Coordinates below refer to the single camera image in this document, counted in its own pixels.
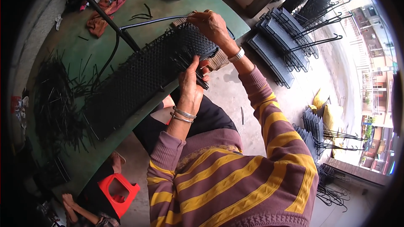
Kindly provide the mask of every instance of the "wristwatch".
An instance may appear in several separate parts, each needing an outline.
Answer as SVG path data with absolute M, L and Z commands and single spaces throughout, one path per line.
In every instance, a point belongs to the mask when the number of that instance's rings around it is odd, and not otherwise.
M 233 56 L 232 58 L 229 58 L 229 62 L 235 63 L 236 61 L 240 60 L 241 57 L 244 56 L 244 49 L 241 48 L 241 47 L 239 47 L 239 48 L 240 48 L 240 51 L 235 56 Z

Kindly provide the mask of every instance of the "cuff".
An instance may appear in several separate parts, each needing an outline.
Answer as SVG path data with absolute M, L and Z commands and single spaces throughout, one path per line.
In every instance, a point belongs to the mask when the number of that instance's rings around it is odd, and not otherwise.
M 175 170 L 185 144 L 186 141 L 177 139 L 162 131 L 150 157 L 158 167 L 166 170 Z
M 256 65 L 254 65 L 254 69 L 249 74 L 239 75 L 238 78 L 243 83 L 248 95 L 257 93 L 267 84 L 266 78 Z

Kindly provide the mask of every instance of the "balcony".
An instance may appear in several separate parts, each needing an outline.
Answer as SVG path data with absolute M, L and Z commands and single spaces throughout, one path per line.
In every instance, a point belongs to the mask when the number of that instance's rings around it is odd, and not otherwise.
M 373 86 L 376 83 L 376 76 L 370 70 L 362 70 L 362 110 L 370 111 L 372 114 L 378 112 L 379 99 L 375 97 Z

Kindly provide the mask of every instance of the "red plastic stool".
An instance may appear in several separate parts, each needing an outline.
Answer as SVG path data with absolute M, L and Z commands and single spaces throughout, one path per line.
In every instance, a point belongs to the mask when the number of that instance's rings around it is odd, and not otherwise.
M 114 195 L 111 196 L 109 193 L 109 185 L 112 181 L 116 178 L 128 191 L 129 195 L 124 199 L 123 196 Z M 140 187 L 138 184 L 132 185 L 129 183 L 128 180 L 122 174 L 113 174 L 108 176 L 107 178 L 103 179 L 98 183 L 100 189 L 104 192 L 105 196 L 108 198 L 109 202 L 111 203 L 112 207 L 114 208 L 116 214 L 119 218 L 121 218 L 125 212 L 129 209 L 130 204 L 136 197 L 136 194 L 139 192 Z

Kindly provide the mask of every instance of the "foot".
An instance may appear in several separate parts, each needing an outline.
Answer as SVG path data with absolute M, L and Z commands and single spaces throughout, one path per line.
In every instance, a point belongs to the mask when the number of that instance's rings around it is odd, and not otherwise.
M 111 159 L 112 159 L 112 168 L 114 169 L 114 174 L 120 174 L 122 169 L 121 169 L 121 158 L 116 152 L 113 152 L 111 154 Z

